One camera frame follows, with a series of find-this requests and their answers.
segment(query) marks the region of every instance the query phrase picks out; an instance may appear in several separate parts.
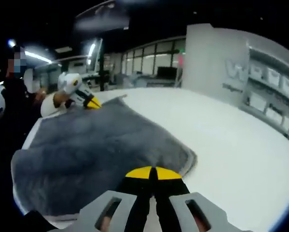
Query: glass wall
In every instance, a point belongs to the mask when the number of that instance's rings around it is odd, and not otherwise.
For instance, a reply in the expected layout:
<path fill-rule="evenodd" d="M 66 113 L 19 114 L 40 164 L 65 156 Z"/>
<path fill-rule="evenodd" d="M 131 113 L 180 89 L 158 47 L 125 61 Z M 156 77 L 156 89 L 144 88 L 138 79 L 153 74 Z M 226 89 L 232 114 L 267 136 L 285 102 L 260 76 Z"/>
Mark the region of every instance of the glass wall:
<path fill-rule="evenodd" d="M 130 75 L 139 71 L 157 75 L 159 67 L 174 67 L 179 64 L 179 52 L 185 54 L 185 38 L 169 39 L 128 51 L 122 56 L 122 73 Z"/>

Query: ceiling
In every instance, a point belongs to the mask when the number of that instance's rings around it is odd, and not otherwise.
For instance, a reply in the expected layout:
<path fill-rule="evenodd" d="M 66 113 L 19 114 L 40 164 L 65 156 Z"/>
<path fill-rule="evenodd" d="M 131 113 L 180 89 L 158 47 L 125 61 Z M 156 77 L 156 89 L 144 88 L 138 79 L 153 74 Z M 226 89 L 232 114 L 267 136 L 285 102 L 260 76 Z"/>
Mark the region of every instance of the ceiling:
<path fill-rule="evenodd" d="M 270 38 L 289 49 L 289 5 L 257 1 L 249 4 L 213 3 L 213 1 L 169 0 L 168 5 L 154 5 L 154 0 L 117 0 L 129 3 L 125 7 L 130 16 L 128 30 L 108 31 L 100 36 L 105 52 L 122 52 L 129 48 L 167 37 L 185 35 L 186 25 L 211 23 L 214 27 L 246 30 Z M 61 58 L 83 54 L 92 38 L 73 34 L 75 17 L 102 0 L 61 1 L 44 0 L 42 4 L 10 2 L 0 6 L 0 46 L 14 38 L 25 47 L 36 47 L 44 56 Z M 54 50 L 70 46 L 72 52 L 58 54 Z"/>

